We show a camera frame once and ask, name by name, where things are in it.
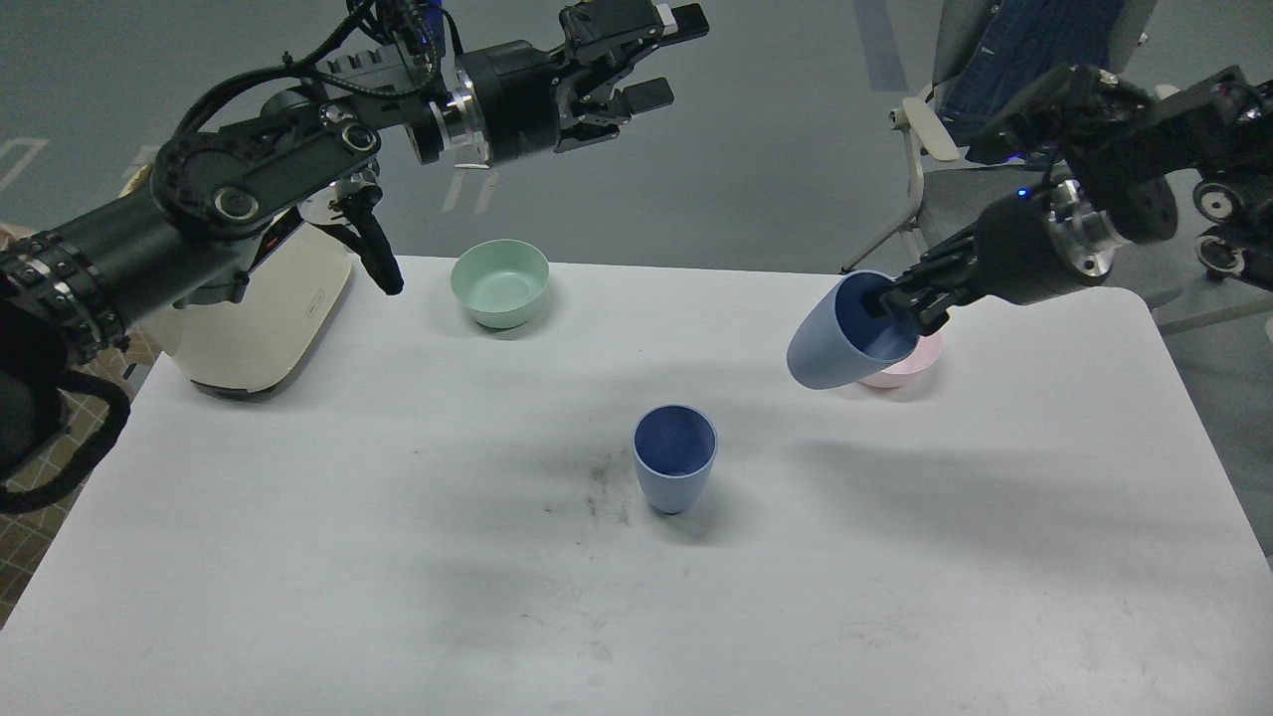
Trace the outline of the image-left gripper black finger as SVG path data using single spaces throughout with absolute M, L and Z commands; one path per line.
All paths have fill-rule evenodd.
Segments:
M 561 9 L 561 73 L 617 76 L 656 48 L 705 37 L 710 23 L 701 4 L 582 1 Z
M 556 110 L 559 127 L 552 152 L 563 154 L 617 139 L 638 113 L 670 104 L 673 104 L 673 90 L 666 78 L 628 88 L 603 85 L 582 96 L 565 88 Z

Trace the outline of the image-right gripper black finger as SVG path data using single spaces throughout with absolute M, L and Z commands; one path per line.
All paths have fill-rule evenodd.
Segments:
M 974 245 L 938 245 L 875 290 L 876 304 L 970 304 L 981 299 L 974 282 Z
M 959 296 L 950 293 L 871 293 L 863 299 L 864 311 L 872 317 L 890 317 L 922 336 L 937 334 L 950 321 L 948 312 L 955 304 Z

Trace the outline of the black cylindrical gripper body, image right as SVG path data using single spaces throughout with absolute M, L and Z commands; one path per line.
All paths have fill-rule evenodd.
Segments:
M 990 204 L 942 245 L 974 245 L 981 297 L 1032 304 L 1106 282 L 1115 251 L 1129 240 L 1069 178 Z

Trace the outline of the black cylindrical gripper body, image left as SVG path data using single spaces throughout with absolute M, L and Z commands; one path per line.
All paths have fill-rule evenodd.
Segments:
M 412 62 L 412 149 L 423 164 L 463 148 L 477 168 L 561 152 L 573 122 L 570 103 L 586 65 L 559 47 L 526 41 L 460 55 L 457 87 L 440 79 L 440 59 Z

